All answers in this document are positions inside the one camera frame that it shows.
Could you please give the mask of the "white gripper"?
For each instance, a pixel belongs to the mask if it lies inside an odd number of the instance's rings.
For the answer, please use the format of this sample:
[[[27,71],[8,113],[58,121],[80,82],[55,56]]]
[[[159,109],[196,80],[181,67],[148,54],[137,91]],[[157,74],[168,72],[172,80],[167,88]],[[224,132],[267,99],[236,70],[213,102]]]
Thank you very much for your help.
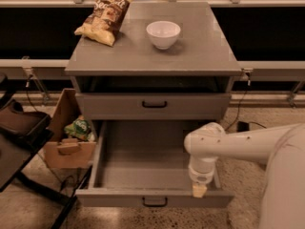
[[[203,198],[208,190],[207,185],[214,177],[216,157],[190,157],[189,176],[193,181],[193,197]]]

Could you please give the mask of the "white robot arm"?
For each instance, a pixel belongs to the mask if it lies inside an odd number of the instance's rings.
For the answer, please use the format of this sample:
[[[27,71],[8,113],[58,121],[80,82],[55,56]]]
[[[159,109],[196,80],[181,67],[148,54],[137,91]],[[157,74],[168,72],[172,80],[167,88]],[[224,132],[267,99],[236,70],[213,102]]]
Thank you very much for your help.
[[[186,135],[193,196],[203,198],[221,156],[263,163],[258,229],[305,229],[305,125],[228,134],[211,122]]]

